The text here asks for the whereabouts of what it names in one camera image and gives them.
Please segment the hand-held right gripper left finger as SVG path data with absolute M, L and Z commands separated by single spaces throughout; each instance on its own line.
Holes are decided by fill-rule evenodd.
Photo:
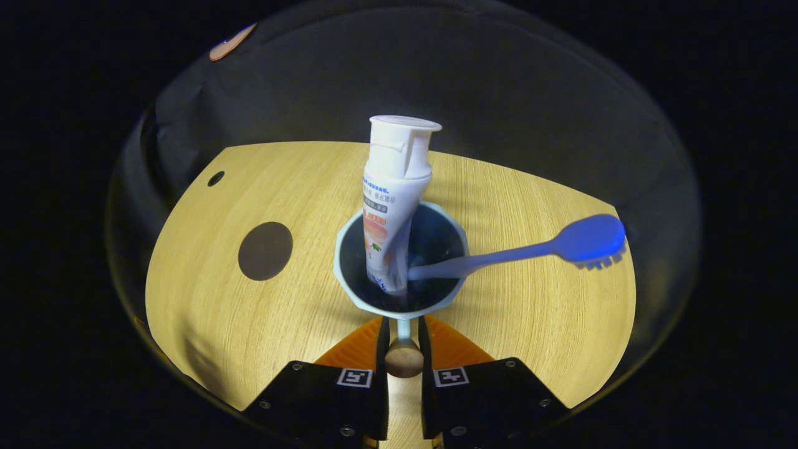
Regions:
M 297 448 L 377 448 L 390 421 L 388 345 L 388 319 L 371 319 L 314 363 L 290 361 L 243 415 Z

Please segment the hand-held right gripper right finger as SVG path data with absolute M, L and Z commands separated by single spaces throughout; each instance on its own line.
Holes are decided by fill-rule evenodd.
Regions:
M 441 319 L 422 316 L 421 421 L 434 448 L 530 448 L 570 415 L 516 357 L 496 360 Z

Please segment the pale blue cup wooden handle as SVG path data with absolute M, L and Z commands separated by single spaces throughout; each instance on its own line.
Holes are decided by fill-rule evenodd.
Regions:
M 411 219 L 408 265 L 425 266 L 468 253 L 467 239 L 459 224 L 439 205 L 423 201 Z M 396 322 L 396 338 L 385 355 L 377 356 L 377 360 L 387 364 L 388 374 L 403 379 L 416 376 L 428 358 L 411 339 L 411 321 L 450 305 L 464 279 L 410 281 L 408 292 L 395 297 L 368 279 L 366 255 L 362 212 L 358 211 L 337 233 L 334 276 L 359 309 Z

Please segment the dark round coaster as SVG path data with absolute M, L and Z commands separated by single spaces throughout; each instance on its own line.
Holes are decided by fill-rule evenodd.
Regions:
M 275 278 L 290 261 L 293 236 L 284 224 L 269 221 L 256 225 L 241 241 L 239 269 L 253 281 Z

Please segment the white toothpaste tube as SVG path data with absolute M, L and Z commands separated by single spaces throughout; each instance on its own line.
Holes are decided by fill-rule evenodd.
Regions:
M 404 296 L 411 219 L 431 181 L 431 136 L 442 126 L 401 115 L 376 115 L 370 125 L 362 213 L 367 277 L 382 292 Z

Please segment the white toothbrush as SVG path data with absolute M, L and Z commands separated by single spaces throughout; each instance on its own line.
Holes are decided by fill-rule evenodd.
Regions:
M 544 256 L 557 256 L 577 268 L 601 270 L 621 261 L 625 251 L 626 230 L 620 219 L 607 214 L 593 215 L 568 224 L 550 241 L 410 267 L 408 279 L 466 278 L 488 266 Z

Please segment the wooden desktop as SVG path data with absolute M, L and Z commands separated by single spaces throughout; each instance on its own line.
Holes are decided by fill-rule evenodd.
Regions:
M 149 332 L 223 405 L 243 411 L 290 361 L 314 362 L 376 319 L 333 272 L 337 233 L 362 210 L 367 156 L 353 142 L 230 146 L 169 213 L 147 272 Z M 269 221 L 291 231 L 291 258 L 275 278 L 253 281 L 239 245 Z M 609 385 L 629 347 L 639 259 L 627 243 L 601 270 L 555 256 L 485 268 L 431 316 L 496 360 L 521 360 L 574 412 Z

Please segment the black backdrop cloth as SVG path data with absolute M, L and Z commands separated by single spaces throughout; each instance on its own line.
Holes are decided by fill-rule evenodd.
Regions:
M 561 182 L 619 210 L 638 312 L 604 395 L 670 335 L 695 286 L 698 180 L 680 137 L 615 63 L 496 0 L 311 0 L 203 54 L 123 145 L 105 214 L 108 261 L 149 343 L 145 265 L 168 213 L 225 147 L 358 140 L 367 115 L 441 120 L 447 152 Z

